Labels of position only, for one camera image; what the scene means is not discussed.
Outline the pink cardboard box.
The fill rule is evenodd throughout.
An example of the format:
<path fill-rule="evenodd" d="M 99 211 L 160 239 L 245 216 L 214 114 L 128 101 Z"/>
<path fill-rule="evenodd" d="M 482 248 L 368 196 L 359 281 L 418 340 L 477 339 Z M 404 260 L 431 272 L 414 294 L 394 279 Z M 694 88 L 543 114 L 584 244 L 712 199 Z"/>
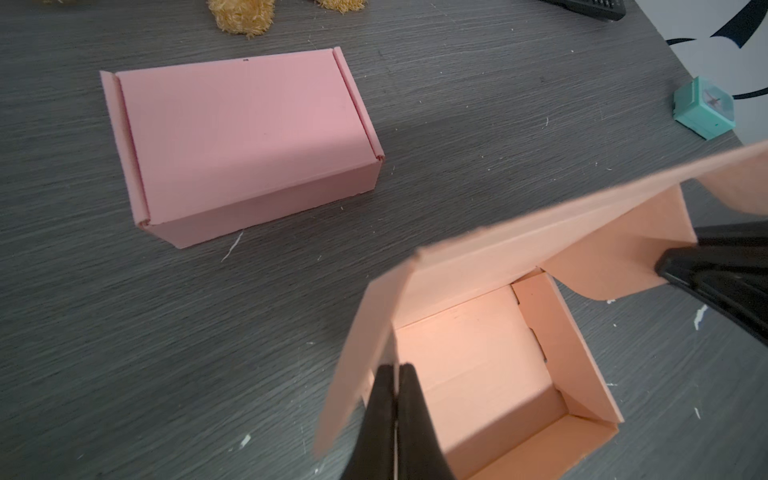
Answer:
<path fill-rule="evenodd" d="M 133 220 L 179 249 L 369 192 L 385 159 L 339 48 L 101 82 Z"/>

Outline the peach cardboard box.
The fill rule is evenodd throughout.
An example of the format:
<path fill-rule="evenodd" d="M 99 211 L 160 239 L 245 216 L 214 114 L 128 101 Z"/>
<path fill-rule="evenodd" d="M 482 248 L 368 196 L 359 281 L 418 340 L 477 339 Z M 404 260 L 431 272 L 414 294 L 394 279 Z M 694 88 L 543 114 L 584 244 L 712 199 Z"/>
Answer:
<path fill-rule="evenodd" d="M 619 299 L 662 284 L 655 266 L 697 236 L 681 190 L 767 211 L 759 143 L 419 249 L 371 281 L 316 428 L 324 456 L 359 401 L 368 413 L 391 365 L 418 384 L 439 462 L 457 479 L 557 479 L 623 418 L 560 287 Z"/>

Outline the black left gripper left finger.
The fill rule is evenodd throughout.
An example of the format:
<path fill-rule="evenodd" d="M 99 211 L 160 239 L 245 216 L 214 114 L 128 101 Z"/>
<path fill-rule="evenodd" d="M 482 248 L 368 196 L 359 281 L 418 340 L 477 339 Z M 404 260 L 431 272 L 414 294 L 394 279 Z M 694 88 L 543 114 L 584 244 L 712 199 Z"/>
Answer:
<path fill-rule="evenodd" d="M 396 419 L 395 369 L 392 365 L 381 365 L 342 480 L 395 478 Z"/>

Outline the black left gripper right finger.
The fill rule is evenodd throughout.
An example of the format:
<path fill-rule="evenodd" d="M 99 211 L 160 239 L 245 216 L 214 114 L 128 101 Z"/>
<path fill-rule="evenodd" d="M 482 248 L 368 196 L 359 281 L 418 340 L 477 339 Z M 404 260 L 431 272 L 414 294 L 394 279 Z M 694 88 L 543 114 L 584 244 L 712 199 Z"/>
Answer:
<path fill-rule="evenodd" d="M 454 480 L 440 448 L 415 367 L 399 367 L 397 478 Z"/>

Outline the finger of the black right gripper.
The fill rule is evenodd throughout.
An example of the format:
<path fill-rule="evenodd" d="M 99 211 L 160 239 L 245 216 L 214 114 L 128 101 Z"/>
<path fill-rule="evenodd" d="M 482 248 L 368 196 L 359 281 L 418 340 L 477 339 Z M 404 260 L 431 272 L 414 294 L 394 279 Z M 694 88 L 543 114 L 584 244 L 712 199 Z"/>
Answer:
<path fill-rule="evenodd" d="M 700 246 L 766 246 L 768 221 L 696 227 Z"/>
<path fill-rule="evenodd" d="M 705 245 L 669 249 L 656 274 L 767 343 L 767 248 Z"/>

